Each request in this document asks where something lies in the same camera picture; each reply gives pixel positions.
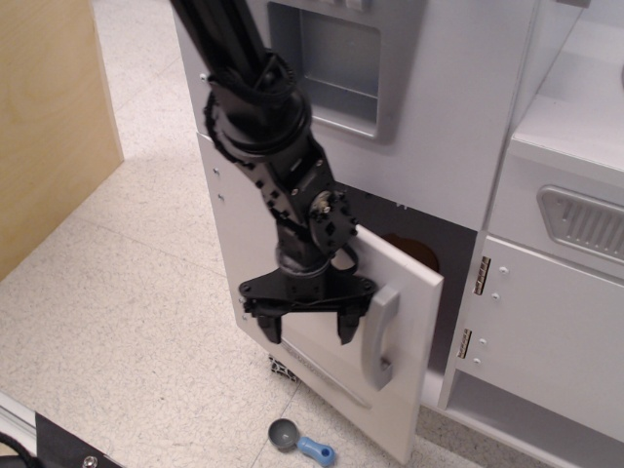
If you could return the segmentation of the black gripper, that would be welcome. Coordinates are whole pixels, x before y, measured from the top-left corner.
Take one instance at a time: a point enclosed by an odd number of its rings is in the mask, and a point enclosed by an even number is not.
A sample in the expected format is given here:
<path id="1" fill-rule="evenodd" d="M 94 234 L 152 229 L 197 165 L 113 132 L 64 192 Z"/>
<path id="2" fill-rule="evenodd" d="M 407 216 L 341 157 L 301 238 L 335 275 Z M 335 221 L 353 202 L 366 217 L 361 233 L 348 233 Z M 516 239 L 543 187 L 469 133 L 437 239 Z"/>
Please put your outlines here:
<path id="1" fill-rule="evenodd" d="M 372 279 L 339 270 L 314 277 L 294 277 L 275 270 L 239 287 L 245 311 L 256 318 L 274 344 L 282 343 L 282 317 L 290 313 L 336 313 L 340 342 L 350 343 L 376 291 Z"/>

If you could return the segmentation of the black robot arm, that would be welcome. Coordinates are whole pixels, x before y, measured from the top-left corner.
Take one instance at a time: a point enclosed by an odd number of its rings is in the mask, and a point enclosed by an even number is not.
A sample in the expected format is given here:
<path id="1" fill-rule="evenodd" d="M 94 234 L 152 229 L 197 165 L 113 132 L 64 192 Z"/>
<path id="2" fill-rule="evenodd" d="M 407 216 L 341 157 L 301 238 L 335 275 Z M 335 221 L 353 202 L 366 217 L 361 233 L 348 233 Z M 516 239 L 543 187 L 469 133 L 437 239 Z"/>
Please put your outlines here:
<path id="1" fill-rule="evenodd" d="M 244 1 L 176 1 L 174 10 L 208 68 L 205 125 L 215 149 L 260 191 L 276 223 L 277 269 L 241 284 L 244 309 L 267 339 L 290 313 L 332 312 L 342 343 L 367 314 L 373 281 L 355 267 L 357 220 L 311 131 L 309 100 L 289 64 L 267 49 Z"/>

